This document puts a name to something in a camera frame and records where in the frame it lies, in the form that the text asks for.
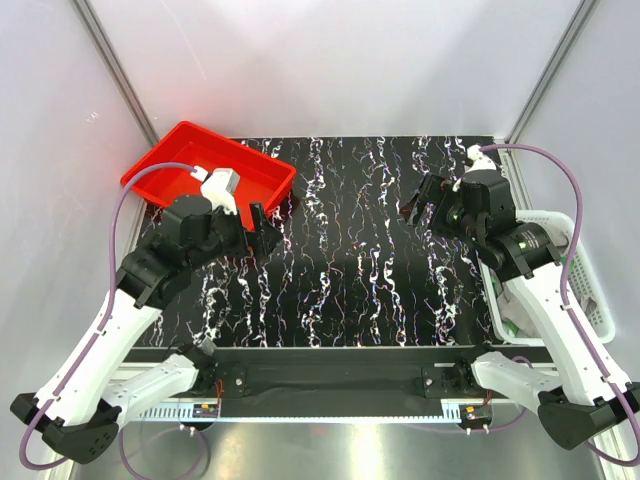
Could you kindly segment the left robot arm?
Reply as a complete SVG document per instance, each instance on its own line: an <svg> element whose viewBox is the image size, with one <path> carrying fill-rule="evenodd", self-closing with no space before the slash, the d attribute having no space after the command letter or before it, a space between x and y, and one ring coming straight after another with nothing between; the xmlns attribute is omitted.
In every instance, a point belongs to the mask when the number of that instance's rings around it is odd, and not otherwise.
<svg viewBox="0 0 640 480"><path fill-rule="evenodd" d="M123 427L169 397L208 394L215 386L213 346L187 344L158 366L118 386L109 381L141 334L220 257L268 256L282 240L263 206L252 203L252 229L237 213L199 195L178 197L161 224L122 261L115 289L56 375L35 393L16 396L11 412L38 431L63 460L97 459Z"/></svg>

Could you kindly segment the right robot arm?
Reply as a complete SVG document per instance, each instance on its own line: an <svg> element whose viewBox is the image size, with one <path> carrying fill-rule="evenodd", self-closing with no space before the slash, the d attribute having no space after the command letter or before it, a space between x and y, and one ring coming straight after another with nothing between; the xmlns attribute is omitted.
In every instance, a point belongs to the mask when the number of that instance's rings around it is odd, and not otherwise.
<svg viewBox="0 0 640 480"><path fill-rule="evenodd" d="M607 354L567 290L562 271L569 263L548 232L517 218L508 180L496 170L469 171L458 181L427 174L401 214L415 226L428 206L434 209L429 229L474 248L533 321L558 371L538 373L490 347L475 347L449 369L454 388L470 397L486 390L504 395L536 414L566 450L635 421L638 383Z"/></svg>

